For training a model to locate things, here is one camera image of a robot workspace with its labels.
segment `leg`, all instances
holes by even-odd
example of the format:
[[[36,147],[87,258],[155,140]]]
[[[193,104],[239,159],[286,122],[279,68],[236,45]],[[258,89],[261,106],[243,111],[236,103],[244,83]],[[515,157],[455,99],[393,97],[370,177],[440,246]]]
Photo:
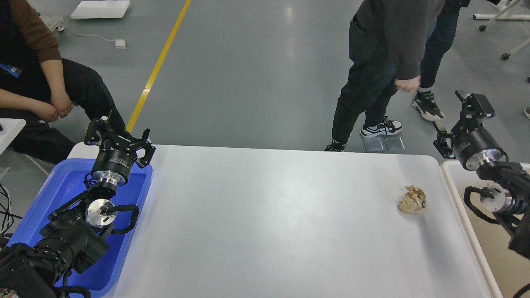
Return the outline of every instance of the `leg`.
[[[354,65],[341,90],[333,119],[332,137],[342,144],[348,141],[358,116],[372,107],[395,76],[384,39],[363,32],[355,19],[350,24],[350,58]]]
[[[386,106],[390,102],[390,97],[396,94],[396,91],[394,80],[391,80],[381,94],[379,94],[374,104],[366,110],[366,126],[376,126],[383,122],[386,114]]]
[[[114,100],[99,74],[82,64],[63,59],[66,93],[78,103],[90,120],[108,116],[118,135],[125,136],[125,123],[116,109]]]
[[[453,45],[457,22],[458,12],[455,14],[442,10],[438,16],[436,27],[425,44],[425,55],[421,61],[421,88],[434,85],[441,59]]]
[[[5,78],[2,89],[49,102],[50,88],[38,64],[24,69],[18,79]],[[12,141],[11,146],[17,152],[27,154],[40,160],[56,164],[68,157],[75,143],[61,134],[57,129],[41,123],[33,113],[23,110],[0,109],[0,118],[24,119],[26,124]]]
[[[47,123],[40,123],[32,113],[19,110],[0,110],[0,118],[24,119],[26,125],[11,142],[19,153],[33,156],[45,162],[57,164],[65,160],[75,143]]]

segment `black and white sneaker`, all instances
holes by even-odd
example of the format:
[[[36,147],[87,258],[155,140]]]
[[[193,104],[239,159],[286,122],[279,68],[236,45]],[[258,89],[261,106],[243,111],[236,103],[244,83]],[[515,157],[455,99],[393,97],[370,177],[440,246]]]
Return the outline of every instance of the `black and white sneaker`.
[[[378,135],[392,136],[398,134],[403,128],[403,125],[399,121],[389,120],[387,116],[383,122],[379,123],[377,126],[366,126],[363,125],[361,129],[361,137],[363,138],[373,138]]]
[[[346,143],[339,143],[332,138],[331,144],[329,144],[324,151],[343,152],[345,147]]]
[[[442,121],[445,115],[434,101],[434,93],[416,92],[416,96],[412,99],[412,106],[418,110],[421,117],[427,121]]]

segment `person standing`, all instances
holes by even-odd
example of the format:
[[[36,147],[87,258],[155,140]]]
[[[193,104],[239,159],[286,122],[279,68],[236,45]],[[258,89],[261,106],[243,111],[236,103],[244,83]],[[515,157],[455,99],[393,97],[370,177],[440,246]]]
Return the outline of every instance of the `person standing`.
[[[386,106],[397,90],[413,93],[420,84],[429,28],[434,26],[444,0],[364,0],[350,22],[349,54],[353,66],[342,88],[333,119],[332,141],[325,151],[345,149],[361,113],[364,138],[394,135],[399,121],[386,116]]]

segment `yellow floor line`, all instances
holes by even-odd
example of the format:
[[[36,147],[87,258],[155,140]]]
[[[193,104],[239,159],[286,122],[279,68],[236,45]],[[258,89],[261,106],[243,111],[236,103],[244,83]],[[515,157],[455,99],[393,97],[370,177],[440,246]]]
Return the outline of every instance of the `yellow floor line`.
[[[165,46],[162,49],[160,56],[158,57],[158,61],[156,62],[153,71],[151,72],[151,76],[147,80],[147,84],[144,87],[142,95],[140,96],[140,99],[138,100],[138,103],[136,104],[136,107],[134,111],[132,112],[129,122],[127,123],[126,130],[128,132],[131,132],[133,130],[136,120],[138,120],[138,116],[140,115],[140,112],[142,111],[142,108],[144,107],[145,101],[147,100],[147,96],[149,95],[149,92],[151,91],[151,87],[153,86],[153,83],[155,82],[156,76],[158,75],[158,71],[160,70],[160,67],[162,67],[162,64],[164,63],[164,59],[167,55],[167,52],[169,51],[169,48],[171,47],[171,43],[173,43],[173,39],[175,38],[176,32],[179,29],[180,23],[182,23],[182,19],[184,19],[184,15],[186,15],[186,11],[188,10],[188,6],[190,6],[190,2],[191,0],[186,0],[186,3],[184,3],[184,7],[180,11],[179,17],[176,20],[175,25],[173,26],[173,29],[171,30],[171,33],[169,34],[169,37],[167,38]]]

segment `power adapter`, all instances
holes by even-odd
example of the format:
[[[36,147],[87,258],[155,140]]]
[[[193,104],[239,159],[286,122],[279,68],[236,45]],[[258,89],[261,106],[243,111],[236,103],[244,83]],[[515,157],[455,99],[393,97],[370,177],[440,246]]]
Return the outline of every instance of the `power adapter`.
[[[126,49],[126,48],[127,48],[127,40],[116,39],[114,41],[114,49]]]

